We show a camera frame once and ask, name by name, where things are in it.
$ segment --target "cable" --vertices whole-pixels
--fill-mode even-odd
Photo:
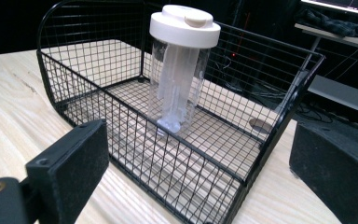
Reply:
[[[355,53],[357,53],[358,49],[351,54],[350,56],[347,56],[344,60],[342,60],[339,64],[337,64],[334,68],[330,69],[330,71],[324,75],[324,77],[327,77],[328,75],[330,75],[331,72],[333,72],[334,70],[336,70],[340,65],[342,65],[343,63],[345,63],[351,56],[353,56]]]
[[[348,72],[348,70],[350,70],[356,63],[358,62],[358,59],[356,61],[354,61],[343,73],[341,73],[338,77],[336,77],[336,79],[334,79],[335,81],[337,81],[339,78],[341,78],[346,72]]]
[[[309,120],[313,120],[313,121],[319,121],[319,122],[322,122],[322,123],[332,123],[333,122],[333,119],[330,118],[329,116],[325,115],[324,113],[320,113],[316,109],[310,109],[308,107],[307,107],[307,109],[308,110],[305,111],[303,105],[300,104],[299,107],[298,107],[298,110],[296,111],[296,114],[299,115],[301,118],[309,119]]]

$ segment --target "black object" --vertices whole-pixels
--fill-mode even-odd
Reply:
[[[289,163],[342,223],[358,223],[358,143],[328,128],[298,123]]]
[[[26,164],[21,183],[0,178],[0,223],[75,223],[107,165],[105,121],[75,127]]]
[[[50,10],[37,50],[48,98],[73,125],[106,119],[111,162],[180,220],[229,223],[324,56],[219,23],[204,74],[214,83],[204,80],[189,134],[177,136],[146,115],[156,11],[161,5],[140,0],[63,1]],[[230,66],[227,49],[236,53]],[[217,85],[224,76],[250,100]]]

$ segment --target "dark background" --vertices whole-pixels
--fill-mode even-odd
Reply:
[[[0,0],[0,54],[36,49],[39,22],[58,2],[59,0]],[[301,9],[299,0],[150,0],[149,2],[203,9],[213,14],[216,21],[306,49],[310,48],[314,39],[313,36],[302,34],[294,27],[294,15]],[[333,19],[358,22],[358,17],[352,15],[321,11]],[[317,51],[326,55],[318,75],[358,89],[358,51],[354,53],[356,48],[322,40]],[[335,68],[344,60],[344,64]],[[358,122],[358,112],[311,93],[307,95],[305,102]]]
[[[0,54],[36,49],[43,16],[59,0],[0,0]]]

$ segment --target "wire grid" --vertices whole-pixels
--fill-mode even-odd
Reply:
[[[323,57],[221,24],[189,134],[160,137],[145,115],[156,10],[68,1],[49,12],[38,51],[49,99],[73,125],[106,119],[112,163],[181,220],[230,222]]]

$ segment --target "plastic container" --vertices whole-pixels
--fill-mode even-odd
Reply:
[[[185,135],[220,26],[213,23],[213,16],[207,12],[167,5],[151,16],[150,34],[156,39],[147,116],[168,131]],[[158,134],[165,132],[158,129]]]

